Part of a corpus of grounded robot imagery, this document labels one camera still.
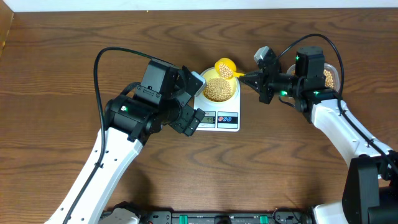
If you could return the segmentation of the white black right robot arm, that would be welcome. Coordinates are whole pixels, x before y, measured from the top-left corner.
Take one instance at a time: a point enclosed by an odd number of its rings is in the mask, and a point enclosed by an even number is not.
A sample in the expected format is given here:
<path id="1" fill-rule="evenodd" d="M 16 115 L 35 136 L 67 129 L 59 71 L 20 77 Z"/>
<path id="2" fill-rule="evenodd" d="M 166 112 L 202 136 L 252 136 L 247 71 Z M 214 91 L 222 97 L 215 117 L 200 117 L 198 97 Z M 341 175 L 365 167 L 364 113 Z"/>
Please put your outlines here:
<path id="1" fill-rule="evenodd" d="M 397 223 L 397 152 L 375 138 L 351 113 L 338 92 L 327 87 L 319 47 L 297 51 L 295 73 L 280 70 L 269 47 L 254 55 L 259 69 L 240 77 L 269 104 L 274 96 L 294 99 L 294 108 L 323 132 L 349 168 L 342 199 L 313 207 L 304 223 Z"/>

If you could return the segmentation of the yellow plastic measuring scoop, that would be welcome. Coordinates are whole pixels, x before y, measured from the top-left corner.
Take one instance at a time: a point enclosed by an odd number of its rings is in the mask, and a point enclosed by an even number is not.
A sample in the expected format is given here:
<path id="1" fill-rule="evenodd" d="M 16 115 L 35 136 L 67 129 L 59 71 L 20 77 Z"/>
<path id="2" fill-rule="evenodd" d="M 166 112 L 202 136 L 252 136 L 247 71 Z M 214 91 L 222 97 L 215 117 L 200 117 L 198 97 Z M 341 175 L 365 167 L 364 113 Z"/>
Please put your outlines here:
<path id="1" fill-rule="evenodd" d="M 236 64 L 229 58 L 221 58 L 215 63 L 215 69 L 221 78 L 230 80 L 244 76 L 237 72 Z"/>

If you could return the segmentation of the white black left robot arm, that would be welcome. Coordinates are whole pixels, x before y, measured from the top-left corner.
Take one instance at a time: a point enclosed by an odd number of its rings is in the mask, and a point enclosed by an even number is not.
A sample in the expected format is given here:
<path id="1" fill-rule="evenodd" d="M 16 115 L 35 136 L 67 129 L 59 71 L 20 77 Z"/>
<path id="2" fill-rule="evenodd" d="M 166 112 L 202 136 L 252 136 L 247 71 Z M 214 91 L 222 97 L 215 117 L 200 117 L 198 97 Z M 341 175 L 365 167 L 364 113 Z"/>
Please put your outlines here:
<path id="1" fill-rule="evenodd" d="M 98 223 L 131 162 L 150 135 L 169 125 L 191 136 L 205 113 L 188 102 L 206 85 L 186 67 L 148 67 L 141 83 L 109 100 L 93 150 L 69 193 L 48 223 Z"/>

